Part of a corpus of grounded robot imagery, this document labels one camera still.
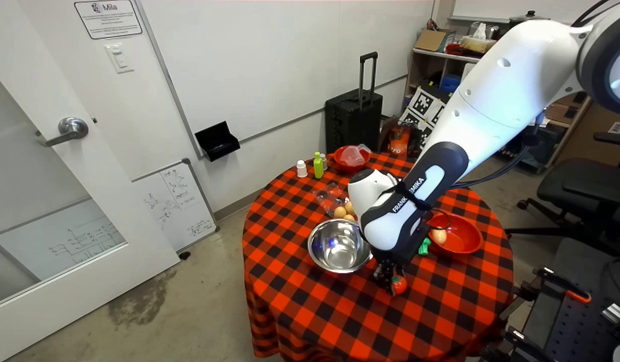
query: black suitcase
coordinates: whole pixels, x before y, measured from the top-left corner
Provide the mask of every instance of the black suitcase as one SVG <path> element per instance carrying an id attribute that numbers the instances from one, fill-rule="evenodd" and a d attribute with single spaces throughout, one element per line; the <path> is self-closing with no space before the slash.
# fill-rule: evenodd
<path id="1" fill-rule="evenodd" d="M 377 52 L 361 56 L 359 88 L 326 101 L 326 152 L 342 145 L 364 143 L 379 149 L 379 127 L 382 116 L 382 97 L 374 93 Z M 364 90 L 364 65 L 372 57 L 370 90 Z"/>

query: stainless steel bowl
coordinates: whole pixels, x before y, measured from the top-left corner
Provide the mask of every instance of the stainless steel bowl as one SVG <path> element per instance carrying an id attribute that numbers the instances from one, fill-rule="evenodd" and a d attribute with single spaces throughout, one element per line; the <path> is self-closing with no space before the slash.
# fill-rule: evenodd
<path id="1" fill-rule="evenodd" d="M 317 225 L 309 236 L 309 251 L 317 265 L 332 273 L 352 273 L 372 257 L 359 225 L 345 218 Z"/>

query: white door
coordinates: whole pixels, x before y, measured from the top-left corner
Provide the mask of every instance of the white door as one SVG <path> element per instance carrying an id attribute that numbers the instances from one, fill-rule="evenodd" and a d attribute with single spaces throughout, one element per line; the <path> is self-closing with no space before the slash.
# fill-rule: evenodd
<path id="1" fill-rule="evenodd" d="M 88 134 L 36 140 L 67 116 Z M 18 1 L 0 0 L 0 360 L 175 262 Z"/>

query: checkered tablecloth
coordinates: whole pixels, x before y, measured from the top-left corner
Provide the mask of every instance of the checkered tablecloth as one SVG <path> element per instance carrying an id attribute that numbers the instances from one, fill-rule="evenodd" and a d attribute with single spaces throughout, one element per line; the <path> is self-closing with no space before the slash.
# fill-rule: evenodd
<path id="1" fill-rule="evenodd" d="M 372 155 L 372 168 L 402 176 L 409 162 Z M 494 210 L 469 188 L 451 188 L 440 207 L 477 222 L 482 251 L 447 259 L 415 257 L 409 292 L 393 298 L 372 279 L 374 262 L 350 275 L 314 265 L 306 239 L 326 217 L 317 190 L 347 188 L 349 176 L 276 176 L 252 203 L 243 227 L 243 277 L 256 356 L 285 360 L 445 360 L 495 332 L 512 301 L 512 248 Z"/>

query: floor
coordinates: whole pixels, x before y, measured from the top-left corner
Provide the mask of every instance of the floor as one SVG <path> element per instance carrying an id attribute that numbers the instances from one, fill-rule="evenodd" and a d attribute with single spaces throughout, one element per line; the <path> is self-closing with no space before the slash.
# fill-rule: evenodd
<path id="1" fill-rule="evenodd" d="M 500 166 L 488 160 L 471 176 Z M 546 222 L 516 201 L 536 194 L 540 174 L 519 168 L 473 186 L 507 225 Z M 241 229 L 248 205 L 225 213 L 219 230 L 195 242 L 191 257 L 146 281 L 54 335 L 20 351 L 13 362 L 252 362 L 249 326 L 241 283 Z M 557 239 L 512 239 L 516 279 L 551 262 Z M 522 323 L 527 307 L 514 316 Z"/>

